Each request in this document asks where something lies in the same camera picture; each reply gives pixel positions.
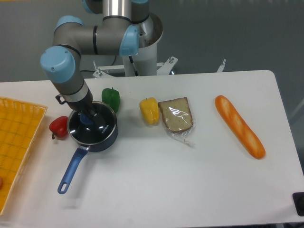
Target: pan handle hole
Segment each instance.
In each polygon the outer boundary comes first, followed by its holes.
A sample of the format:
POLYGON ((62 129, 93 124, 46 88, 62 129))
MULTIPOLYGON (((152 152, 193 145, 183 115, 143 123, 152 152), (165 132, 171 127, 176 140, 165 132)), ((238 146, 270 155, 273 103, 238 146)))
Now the pan handle hole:
POLYGON ((64 183, 63 185, 62 185, 62 187, 61 187, 61 191, 64 191, 65 189, 66 189, 66 186, 67 186, 67 183, 64 183))

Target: green bell pepper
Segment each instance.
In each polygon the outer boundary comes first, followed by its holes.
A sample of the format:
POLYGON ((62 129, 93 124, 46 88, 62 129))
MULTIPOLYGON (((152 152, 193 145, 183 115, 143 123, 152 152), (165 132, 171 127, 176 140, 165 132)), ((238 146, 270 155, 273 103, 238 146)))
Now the green bell pepper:
POLYGON ((120 105, 119 92, 115 89, 106 88, 101 93, 101 101, 109 105, 117 113, 120 105))

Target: saucepan lid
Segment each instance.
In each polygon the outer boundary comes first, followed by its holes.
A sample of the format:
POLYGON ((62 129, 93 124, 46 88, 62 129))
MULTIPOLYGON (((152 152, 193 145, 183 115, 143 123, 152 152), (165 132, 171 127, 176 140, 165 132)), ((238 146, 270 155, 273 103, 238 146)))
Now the saucepan lid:
POLYGON ((104 119, 104 124, 97 126, 85 114, 73 111, 67 122, 70 136, 81 145, 95 145, 107 140, 114 132, 117 118, 107 104, 93 101, 93 107, 104 119))

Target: blue joint cap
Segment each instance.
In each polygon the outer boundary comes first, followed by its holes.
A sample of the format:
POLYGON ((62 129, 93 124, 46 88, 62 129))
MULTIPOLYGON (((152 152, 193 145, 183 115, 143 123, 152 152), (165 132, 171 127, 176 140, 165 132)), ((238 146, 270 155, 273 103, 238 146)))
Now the blue joint cap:
POLYGON ((139 48, 139 38, 138 29, 136 26, 130 25, 120 44, 119 55, 120 56, 133 56, 138 53, 139 48))
POLYGON ((62 46, 48 48, 40 58, 40 65, 53 83, 68 81, 76 68, 73 55, 62 46))
POLYGON ((132 2, 137 4, 145 4, 148 2, 148 0, 132 0, 132 2))
POLYGON ((75 23, 78 23, 78 24, 81 24, 81 25, 85 25, 83 23, 83 21, 77 17, 74 17, 74 16, 71 16, 71 15, 67 15, 67 16, 63 16, 61 17, 58 22, 57 22, 57 25, 56 25, 56 29, 60 26, 60 25, 63 25, 65 23, 69 23, 69 22, 75 22, 75 23))
POLYGON ((94 13, 93 11, 91 11, 91 9, 89 8, 89 6, 87 5, 86 0, 82 0, 82 6, 85 8, 87 13, 94 13))

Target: saucepan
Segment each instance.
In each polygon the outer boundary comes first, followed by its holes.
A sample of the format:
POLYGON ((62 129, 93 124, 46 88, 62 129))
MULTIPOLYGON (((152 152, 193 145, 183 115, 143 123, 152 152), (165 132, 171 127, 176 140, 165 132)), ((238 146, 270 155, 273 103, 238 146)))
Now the saucepan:
POLYGON ((103 151, 109 148, 117 138, 117 118, 112 108, 98 101, 93 101, 92 105, 97 113, 103 117, 105 124, 96 126, 92 120, 77 111, 70 114, 67 130, 79 147, 76 149, 58 187, 59 194, 67 192, 78 165, 88 152, 103 151))

